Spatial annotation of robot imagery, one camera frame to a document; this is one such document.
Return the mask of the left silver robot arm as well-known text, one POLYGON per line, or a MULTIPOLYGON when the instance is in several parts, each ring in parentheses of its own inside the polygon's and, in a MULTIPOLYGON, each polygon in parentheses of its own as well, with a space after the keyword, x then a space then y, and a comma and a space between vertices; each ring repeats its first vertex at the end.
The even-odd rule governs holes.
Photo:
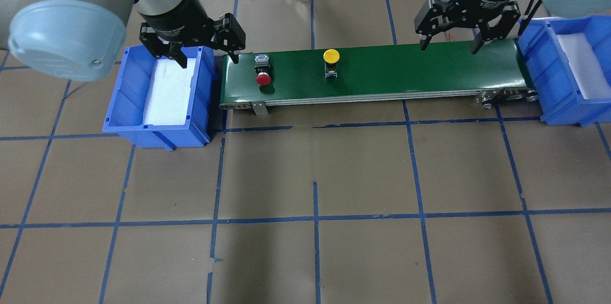
POLYGON ((34 70, 81 82, 111 71, 135 9, 154 59, 185 69, 183 48, 207 47, 238 62, 246 33, 232 13, 212 19, 200 0, 1 0, 1 49, 34 70))

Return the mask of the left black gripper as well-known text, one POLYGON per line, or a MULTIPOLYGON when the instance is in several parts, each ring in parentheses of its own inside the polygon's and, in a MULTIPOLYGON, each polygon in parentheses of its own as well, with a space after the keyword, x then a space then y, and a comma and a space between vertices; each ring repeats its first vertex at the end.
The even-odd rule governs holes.
POLYGON ((233 13, 225 13, 218 28, 199 0, 139 0, 145 22, 139 39, 153 56, 164 56, 186 69, 182 47, 205 46, 226 52, 234 64, 246 48, 246 32, 233 13))

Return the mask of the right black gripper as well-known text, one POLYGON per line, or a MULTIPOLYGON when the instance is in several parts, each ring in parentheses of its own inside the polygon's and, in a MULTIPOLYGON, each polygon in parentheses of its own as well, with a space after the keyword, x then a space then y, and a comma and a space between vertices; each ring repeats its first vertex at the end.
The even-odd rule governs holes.
POLYGON ((420 50, 425 51, 443 28, 482 29, 471 43, 471 54, 477 54, 491 39, 506 37, 520 15, 513 0, 425 0, 415 16, 414 31, 421 36, 420 50))

